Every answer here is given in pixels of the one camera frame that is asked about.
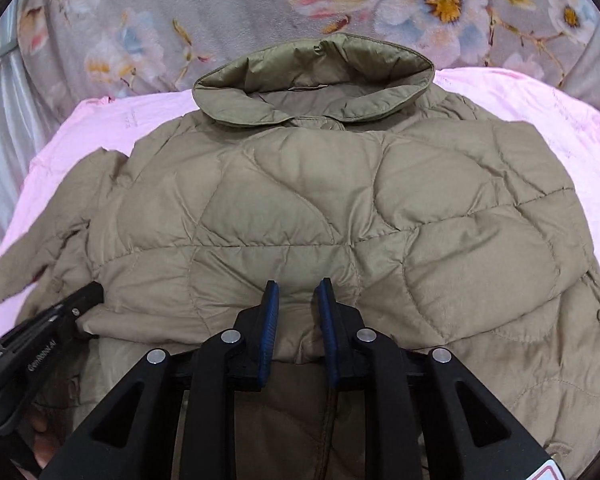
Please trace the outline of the left hand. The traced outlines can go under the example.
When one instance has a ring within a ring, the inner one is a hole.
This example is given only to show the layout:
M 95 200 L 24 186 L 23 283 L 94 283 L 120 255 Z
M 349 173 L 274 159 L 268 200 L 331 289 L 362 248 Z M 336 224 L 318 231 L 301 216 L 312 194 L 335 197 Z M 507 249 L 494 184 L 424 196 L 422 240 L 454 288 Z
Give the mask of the left hand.
M 21 419 L 18 431 L 32 451 L 35 463 L 44 469 L 60 448 L 60 442 L 48 417 L 42 410 L 31 405 Z

